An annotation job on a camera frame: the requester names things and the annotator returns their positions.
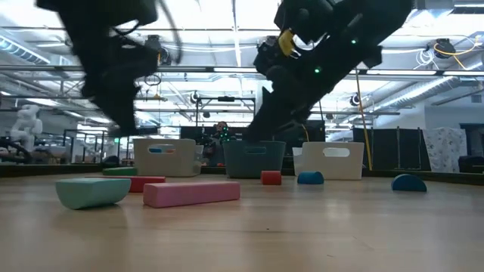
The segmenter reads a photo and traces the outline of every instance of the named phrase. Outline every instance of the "white robot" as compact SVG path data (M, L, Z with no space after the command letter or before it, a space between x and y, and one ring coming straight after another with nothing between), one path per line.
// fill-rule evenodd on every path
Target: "white robot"
M12 141L20 141L27 151L34 150L36 135L42 133L42 120L37 119L40 108L36 105L23 105L17 112L17 121L10 130Z

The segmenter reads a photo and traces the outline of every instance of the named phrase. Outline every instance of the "pink foam block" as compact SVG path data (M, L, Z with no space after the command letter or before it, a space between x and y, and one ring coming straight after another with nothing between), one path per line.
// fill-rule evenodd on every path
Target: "pink foam block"
M194 205L240 199L238 182L184 182L145 184L144 204L153 208Z

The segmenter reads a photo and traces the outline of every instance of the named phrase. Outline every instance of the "bin handle cutout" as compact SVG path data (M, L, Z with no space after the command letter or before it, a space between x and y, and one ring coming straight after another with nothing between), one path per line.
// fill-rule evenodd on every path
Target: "bin handle cutout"
M173 154L176 148L173 144L151 144L148 152L151 154Z
M245 147L246 154L259 155L259 154L265 154L266 152L267 152L266 147Z
M349 154L348 148L326 147L323 149L323 155L326 157L347 158Z

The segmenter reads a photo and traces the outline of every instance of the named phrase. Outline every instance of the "red foam block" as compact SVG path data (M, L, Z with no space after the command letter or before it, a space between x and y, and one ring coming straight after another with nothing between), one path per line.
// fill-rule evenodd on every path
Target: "red foam block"
M264 185L282 185L280 171L262 171L260 180Z
M240 199L238 182L145 184L143 202L153 208L185 206Z
M130 193L143 193L145 184L165 183L165 177L143 177L143 176L99 176L95 178L129 178L131 179Z

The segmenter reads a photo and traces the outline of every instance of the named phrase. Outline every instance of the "black partition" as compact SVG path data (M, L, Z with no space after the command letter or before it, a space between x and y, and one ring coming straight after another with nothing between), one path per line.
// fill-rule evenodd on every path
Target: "black partition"
M430 161L420 129L368 129L373 170L430 171ZM353 141L365 143L363 128L353 129ZM368 167L365 144L363 163Z

